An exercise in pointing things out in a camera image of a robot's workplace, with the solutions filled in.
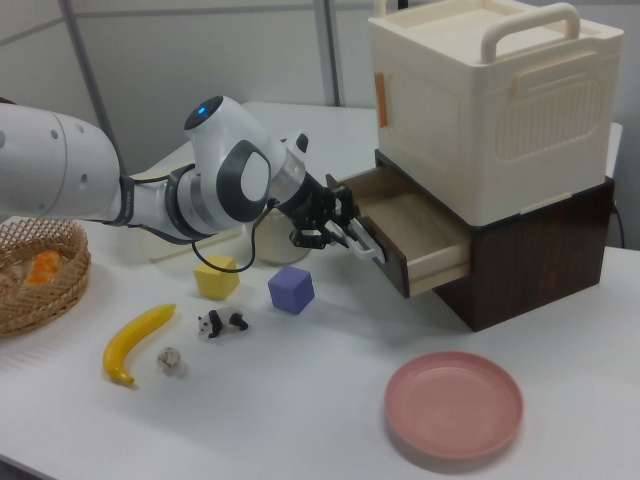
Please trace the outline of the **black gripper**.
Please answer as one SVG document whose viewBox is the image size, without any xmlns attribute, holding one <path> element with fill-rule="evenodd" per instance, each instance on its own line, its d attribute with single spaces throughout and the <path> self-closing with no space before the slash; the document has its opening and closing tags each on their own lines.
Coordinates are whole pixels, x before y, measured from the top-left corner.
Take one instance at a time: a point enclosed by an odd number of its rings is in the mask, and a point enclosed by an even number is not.
<svg viewBox="0 0 640 480">
<path fill-rule="evenodd" d="M 360 209 L 346 185 L 330 189 L 306 173 L 300 189 L 277 209 L 292 222 L 289 239 L 295 247 L 324 249 L 336 242 L 352 254 L 374 253 L 368 244 L 372 238 L 362 224 L 350 222 L 358 218 Z M 363 234 L 363 242 L 350 232 Z"/>
</svg>

